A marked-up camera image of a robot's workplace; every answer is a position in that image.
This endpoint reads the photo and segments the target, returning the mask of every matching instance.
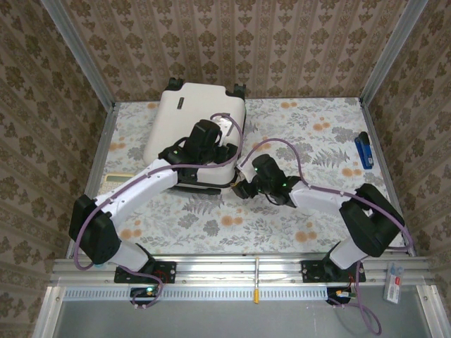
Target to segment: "blue stapler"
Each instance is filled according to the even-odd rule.
[[[372,169],[373,167],[373,155],[369,146],[369,137],[366,132],[361,132],[359,136],[354,139],[357,151],[359,152],[360,160],[364,169]]]

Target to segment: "small label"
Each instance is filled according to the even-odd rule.
[[[181,97],[180,100],[178,100],[177,109],[181,109],[182,108],[184,100],[185,100],[184,97]]]

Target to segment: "table surface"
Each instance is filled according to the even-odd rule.
[[[104,176],[139,173],[145,167],[142,153],[158,106],[116,105]],[[263,139],[280,137],[299,151],[307,181],[349,190],[367,182],[388,197],[378,159],[372,170],[364,170],[357,153],[354,138],[368,131],[357,98],[248,99],[246,108],[243,154]],[[265,144],[258,153],[274,157],[286,175],[297,174],[295,157],[284,144]],[[233,192],[208,196],[165,191],[135,209],[118,231],[154,254],[327,252],[348,236],[339,217],[274,206],[264,196],[242,200]],[[400,235],[392,245],[404,245]]]

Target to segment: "floral tablecloth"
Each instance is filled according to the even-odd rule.
[[[104,175],[138,173],[158,102],[121,103]],[[354,189],[364,182],[387,195],[375,158],[363,170],[354,138],[367,126],[357,98],[248,99],[243,154],[263,139],[281,137],[302,157],[308,181]],[[296,175],[294,155],[284,144],[263,145],[286,175]],[[120,236],[154,254],[327,252],[348,236],[341,218],[306,208],[271,205],[264,196],[241,200],[166,191],[137,208],[121,225]],[[398,236],[393,245],[402,246]]]

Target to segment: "patterned wallpaper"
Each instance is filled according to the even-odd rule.
[[[421,255],[451,318],[451,1],[429,0],[370,112]]]
[[[359,96],[407,0],[64,0],[116,101],[169,77],[249,97]]]
[[[106,112],[39,1],[0,1],[0,337],[29,337]]]

